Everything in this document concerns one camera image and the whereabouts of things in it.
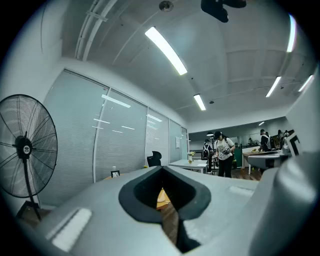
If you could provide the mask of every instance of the office chair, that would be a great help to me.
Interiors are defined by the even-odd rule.
[[[148,165],[149,167],[152,167],[152,166],[161,166],[161,153],[158,152],[158,151],[152,151],[153,153],[153,156],[148,156],[146,158],[146,160],[148,161]]]

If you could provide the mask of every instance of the black pants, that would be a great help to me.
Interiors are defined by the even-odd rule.
[[[224,174],[227,178],[231,178],[231,168],[232,168],[233,157],[229,156],[226,160],[219,159],[219,176],[223,177]]]

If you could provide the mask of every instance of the ceiling pipe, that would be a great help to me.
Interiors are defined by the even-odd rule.
[[[106,15],[108,14],[108,12],[111,10],[111,8],[115,5],[115,3],[117,2],[118,0],[110,0],[107,5],[104,7],[103,11],[101,12],[101,16],[102,17],[106,17]],[[89,51],[90,51],[90,48],[91,48],[91,45],[92,45],[92,42],[94,41],[94,38],[97,34],[97,31],[102,23],[102,19],[98,19],[94,26],[93,26],[93,29],[91,31],[91,34],[89,36],[89,39],[88,41],[86,42],[86,47],[84,49],[84,54],[83,54],[83,61],[87,61],[87,58],[88,58],[88,54],[89,54]]]
[[[104,0],[93,0],[93,3],[89,9],[89,12],[96,13],[103,2],[104,2]],[[78,41],[76,43],[76,48],[75,48],[74,57],[77,59],[80,59],[80,54],[81,54],[83,46],[84,46],[84,40],[87,36],[88,29],[90,28],[93,20],[94,20],[94,17],[90,14],[87,14],[84,19],[84,22],[82,24],[80,34],[78,37]]]

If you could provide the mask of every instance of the ceiling sensor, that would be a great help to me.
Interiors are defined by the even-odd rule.
[[[170,1],[162,1],[159,3],[159,9],[165,13],[172,11],[174,4]]]

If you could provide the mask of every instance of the black cap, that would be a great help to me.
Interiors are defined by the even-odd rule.
[[[217,140],[221,135],[222,135],[222,132],[221,132],[221,131],[218,131],[218,130],[215,131],[215,132],[214,132],[214,139]]]

